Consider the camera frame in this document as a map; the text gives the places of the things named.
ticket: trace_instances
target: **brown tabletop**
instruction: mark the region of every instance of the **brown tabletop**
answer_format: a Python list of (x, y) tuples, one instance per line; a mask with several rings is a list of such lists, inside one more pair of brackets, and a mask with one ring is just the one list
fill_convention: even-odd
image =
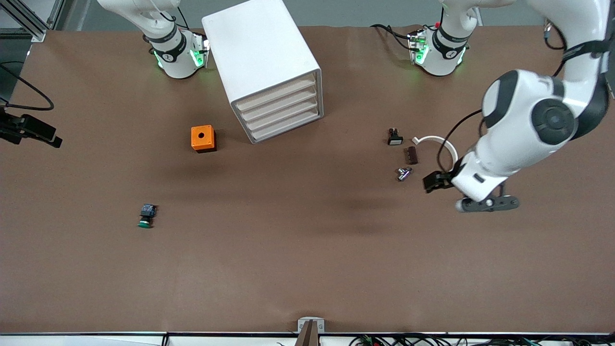
[[(22, 76), (60, 149), (0, 142), (0, 331), (615, 329), (613, 109), (509, 179), (519, 209), (459, 214), (425, 194), (436, 143), (404, 183), (389, 127), (444, 135), (501, 74), (551, 74), (538, 27), (480, 27), (443, 78), (373, 28), (302, 28), (325, 117), (249, 143), (212, 69), (173, 80), (140, 32), (49, 32)], [(19, 85), (13, 102), (44, 105)], [(11, 113), (21, 115), (19, 110)], [(479, 118), (451, 141), (462, 153)], [(190, 127), (220, 149), (196, 154)], [(155, 227), (137, 227), (143, 203)]]

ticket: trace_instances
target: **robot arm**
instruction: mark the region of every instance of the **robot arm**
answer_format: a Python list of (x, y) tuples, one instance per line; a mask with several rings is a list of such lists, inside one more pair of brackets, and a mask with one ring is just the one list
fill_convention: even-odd
[(412, 53), (413, 63), (434, 76), (446, 76), (461, 63), (466, 44), (476, 28), (478, 20), (474, 7), (503, 7), (516, 0), (439, 0), (442, 3), (442, 22), (435, 29), (423, 31), (416, 38), (416, 48)]
[(476, 203), (492, 201), (491, 192), (512, 174), (594, 129), (608, 107), (610, 1), (528, 2), (564, 35), (565, 75), (514, 70), (489, 87), (483, 98), (488, 132), (457, 162), (451, 180)]
[(180, 0), (98, 0), (136, 25), (154, 47), (158, 65), (172, 78), (190, 77), (206, 66), (209, 42), (200, 34), (178, 29), (166, 12), (177, 8)]

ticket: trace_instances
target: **orange block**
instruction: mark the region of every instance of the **orange block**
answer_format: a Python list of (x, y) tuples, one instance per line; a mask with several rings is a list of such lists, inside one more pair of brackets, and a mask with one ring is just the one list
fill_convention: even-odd
[(195, 126), (191, 130), (191, 145), (197, 153), (216, 151), (216, 132), (211, 125)]

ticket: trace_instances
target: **silver metal fitting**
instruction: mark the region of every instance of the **silver metal fitting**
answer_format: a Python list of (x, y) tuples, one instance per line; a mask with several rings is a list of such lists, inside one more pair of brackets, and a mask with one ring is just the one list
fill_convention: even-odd
[(406, 168), (400, 168), (397, 170), (397, 173), (399, 173), (399, 176), (397, 177), (397, 180), (400, 182), (403, 182), (404, 180), (406, 180), (406, 178), (412, 174), (412, 168), (410, 167), (406, 167)]

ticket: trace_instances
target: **floor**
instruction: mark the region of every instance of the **floor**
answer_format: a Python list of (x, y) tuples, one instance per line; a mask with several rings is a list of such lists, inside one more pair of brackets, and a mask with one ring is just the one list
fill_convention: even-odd
[[(200, 27), (203, 16), (212, 14), (245, 0), (184, 0), (181, 8), (189, 26)], [(25, 0), (41, 18), (46, 20), (55, 0)], [(373, 0), (285, 0), (297, 25), (369, 26), (385, 23), (405, 26), (412, 23), (433, 23), (439, 19), (440, 4), (436, 0), (379, 2)], [(104, 10), (96, 0), (74, 0), (66, 9), (68, 18), (64, 30), (109, 31), (136, 30), (126, 19)], [(542, 18), (525, 1), (503, 9), (482, 9), (484, 25), (540, 25)], [(16, 23), (0, 11), (0, 28), (15, 28)], [(25, 59), (30, 48), (27, 39), (2, 39), (0, 62)], [(20, 65), (10, 68), (19, 73)], [(0, 96), (10, 97), (16, 80), (0, 71)]]

